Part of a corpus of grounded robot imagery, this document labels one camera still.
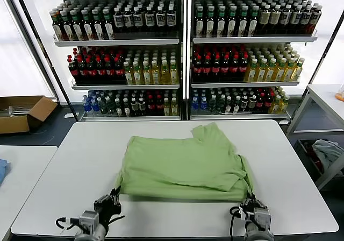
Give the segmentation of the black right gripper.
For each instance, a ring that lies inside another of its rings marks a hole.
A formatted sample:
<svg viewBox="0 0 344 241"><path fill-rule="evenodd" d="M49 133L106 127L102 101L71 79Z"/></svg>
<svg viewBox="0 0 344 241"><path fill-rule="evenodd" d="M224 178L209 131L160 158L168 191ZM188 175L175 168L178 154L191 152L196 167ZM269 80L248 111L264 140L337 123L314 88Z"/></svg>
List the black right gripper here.
<svg viewBox="0 0 344 241"><path fill-rule="evenodd" d="M241 220L250 220L250 218L254 216L254 209L258 207L264 209L268 208L253 193L247 193L246 200L240 204Z"/></svg>

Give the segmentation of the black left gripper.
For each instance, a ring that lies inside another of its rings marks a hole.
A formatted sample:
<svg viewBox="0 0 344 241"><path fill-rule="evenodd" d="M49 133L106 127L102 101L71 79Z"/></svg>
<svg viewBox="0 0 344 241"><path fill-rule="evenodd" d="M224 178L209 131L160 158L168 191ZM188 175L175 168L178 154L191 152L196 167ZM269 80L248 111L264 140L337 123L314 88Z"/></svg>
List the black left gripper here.
<svg viewBox="0 0 344 241"><path fill-rule="evenodd" d="M109 224L113 215L121 214L119 195L120 188L114 188L110 194L103 195L94 202L94 211L99 214L99 223Z"/></svg>

